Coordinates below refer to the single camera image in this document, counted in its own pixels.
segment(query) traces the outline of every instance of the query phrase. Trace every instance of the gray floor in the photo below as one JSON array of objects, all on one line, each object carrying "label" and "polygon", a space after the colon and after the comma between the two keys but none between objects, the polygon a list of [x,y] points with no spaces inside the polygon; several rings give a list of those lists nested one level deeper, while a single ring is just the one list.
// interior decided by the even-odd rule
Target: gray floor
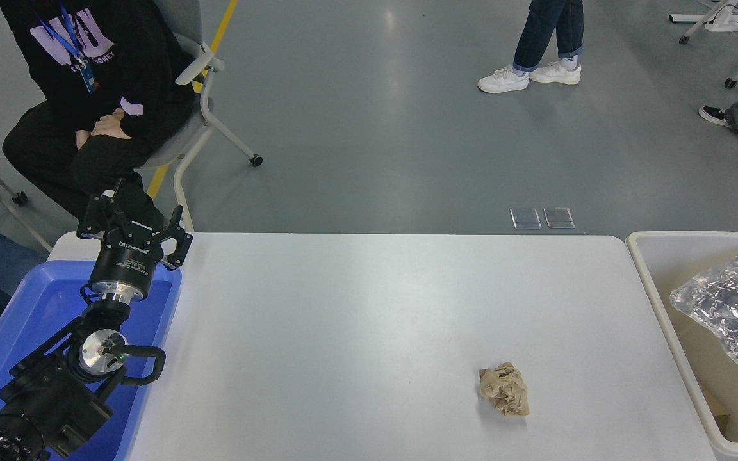
[{"label": "gray floor", "polygon": [[[208,42],[227,3],[202,2]],[[738,99],[723,88],[738,36],[678,44],[688,26],[668,13],[707,11],[695,0],[586,2],[579,85],[481,93],[475,82],[511,61],[528,3],[241,0],[216,113],[266,161],[253,169],[214,137],[185,179],[197,230],[738,231],[738,136],[696,114]],[[0,146],[40,100],[0,15]],[[73,230],[1,147],[0,175],[27,191],[24,214],[48,240]],[[156,201],[175,205],[169,179]],[[511,207],[570,207],[577,228],[515,231]],[[1,206],[0,230],[37,248]]]}]

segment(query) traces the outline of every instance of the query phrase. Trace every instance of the id badge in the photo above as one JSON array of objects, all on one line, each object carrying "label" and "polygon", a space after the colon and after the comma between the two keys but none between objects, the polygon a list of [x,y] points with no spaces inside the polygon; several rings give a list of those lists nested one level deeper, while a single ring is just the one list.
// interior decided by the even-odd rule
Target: id badge
[{"label": "id badge", "polygon": [[79,62],[81,72],[81,78],[85,81],[85,87],[87,87],[87,93],[93,94],[99,87],[99,83],[96,82],[96,78],[93,76],[93,67],[88,64],[84,59]]}]

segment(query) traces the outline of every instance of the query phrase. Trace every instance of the caster wheel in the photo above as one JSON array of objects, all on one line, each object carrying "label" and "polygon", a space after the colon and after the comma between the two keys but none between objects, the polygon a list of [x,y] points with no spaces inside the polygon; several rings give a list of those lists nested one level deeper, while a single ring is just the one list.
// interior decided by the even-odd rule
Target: caster wheel
[{"label": "caster wheel", "polygon": [[14,202],[14,204],[17,204],[20,207],[24,207],[24,205],[27,204],[27,195],[24,192],[18,192],[16,195],[13,195],[11,197],[11,200]]}]

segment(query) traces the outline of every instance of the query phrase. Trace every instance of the lanyard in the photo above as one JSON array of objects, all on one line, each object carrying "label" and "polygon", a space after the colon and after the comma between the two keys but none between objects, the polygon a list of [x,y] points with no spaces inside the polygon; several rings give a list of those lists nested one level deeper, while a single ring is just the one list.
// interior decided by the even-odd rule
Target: lanyard
[{"label": "lanyard", "polygon": [[70,40],[73,41],[71,44],[64,38],[62,38],[61,35],[59,35],[55,30],[53,30],[53,27],[50,27],[47,25],[46,22],[44,22],[44,19],[41,18],[40,15],[38,15],[38,12],[36,12],[35,8],[33,9],[33,13],[35,13],[36,17],[38,18],[38,22],[42,23],[42,26],[45,30],[47,30],[47,34],[50,34],[55,38],[57,41],[59,41],[62,46],[68,52],[70,52],[71,55],[73,55],[73,58],[76,58],[76,61],[79,62],[79,64],[84,65],[85,59],[84,59],[84,53],[79,50],[79,41],[76,40],[76,30],[73,28],[73,21],[70,20],[70,15],[67,15],[67,10],[64,8],[64,3],[62,3],[62,0],[59,0],[59,8],[61,8],[61,18],[64,19],[64,27],[67,29],[67,34],[70,35]]}]

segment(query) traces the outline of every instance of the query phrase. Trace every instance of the white tabletop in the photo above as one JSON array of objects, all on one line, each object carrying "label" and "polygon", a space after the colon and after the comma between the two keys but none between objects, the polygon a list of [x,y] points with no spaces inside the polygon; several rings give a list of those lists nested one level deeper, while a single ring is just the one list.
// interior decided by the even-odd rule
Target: white tabletop
[{"label": "white tabletop", "polygon": [[164,349],[132,460],[715,459],[612,237],[196,234]]}]

